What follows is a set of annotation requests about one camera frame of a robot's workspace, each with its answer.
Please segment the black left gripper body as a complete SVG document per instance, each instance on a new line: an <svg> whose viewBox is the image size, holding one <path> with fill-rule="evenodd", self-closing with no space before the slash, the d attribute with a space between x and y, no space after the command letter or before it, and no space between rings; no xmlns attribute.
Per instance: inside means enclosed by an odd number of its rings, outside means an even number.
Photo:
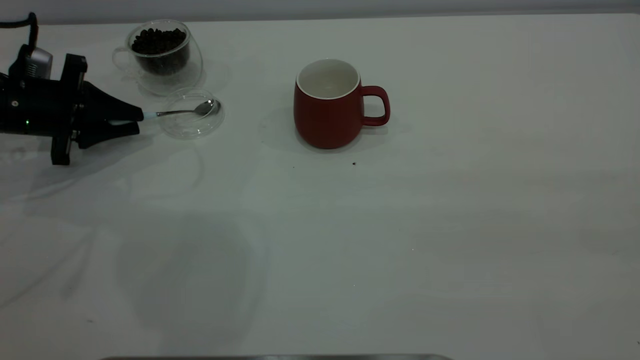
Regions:
<svg viewBox="0 0 640 360"><path fill-rule="evenodd" d="M29 76L26 69L26 57L20 54L8 74L1 77L0 132L50 137L52 164L68 166L88 70L86 57L67 54L58 80Z"/></svg>

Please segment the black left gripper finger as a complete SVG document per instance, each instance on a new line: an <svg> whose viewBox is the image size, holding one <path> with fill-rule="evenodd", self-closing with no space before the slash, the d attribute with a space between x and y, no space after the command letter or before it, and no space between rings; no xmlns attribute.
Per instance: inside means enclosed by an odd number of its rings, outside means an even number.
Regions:
<svg viewBox="0 0 640 360"><path fill-rule="evenodd" d="M128 104L102 91L89 81L83 82L83 114L89 122L141 122L144 113L140 107Z"/></svg>
<svg viewBox="0 0 640 360"><path fill-rule="evenodd" d="M137 121L99 121L78 130L77 145L80 150L101 142L140 134Z"/></svg>

